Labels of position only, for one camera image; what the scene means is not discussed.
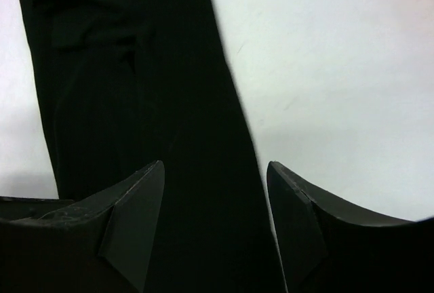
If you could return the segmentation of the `black t-shirt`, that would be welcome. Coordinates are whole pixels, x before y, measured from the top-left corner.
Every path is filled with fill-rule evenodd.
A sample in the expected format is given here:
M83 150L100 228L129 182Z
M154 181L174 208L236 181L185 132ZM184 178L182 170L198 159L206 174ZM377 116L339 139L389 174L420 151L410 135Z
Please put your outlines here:
M160 160L146 292L283 292L211 0L20 0L62 199Z

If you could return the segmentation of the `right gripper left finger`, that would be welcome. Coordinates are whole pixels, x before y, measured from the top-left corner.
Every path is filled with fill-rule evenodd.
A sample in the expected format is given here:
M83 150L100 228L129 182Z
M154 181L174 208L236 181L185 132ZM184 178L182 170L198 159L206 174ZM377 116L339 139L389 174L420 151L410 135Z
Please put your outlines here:
M81 201L1 198L1 291L142 292L165 184L156 161Z

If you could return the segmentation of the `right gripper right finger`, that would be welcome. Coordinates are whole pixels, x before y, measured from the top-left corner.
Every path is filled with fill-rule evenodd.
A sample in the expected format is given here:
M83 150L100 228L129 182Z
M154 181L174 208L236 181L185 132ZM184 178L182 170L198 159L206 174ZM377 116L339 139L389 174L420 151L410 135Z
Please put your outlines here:
M289 292L433 291L433 220L374 212L272 161L267 186Z

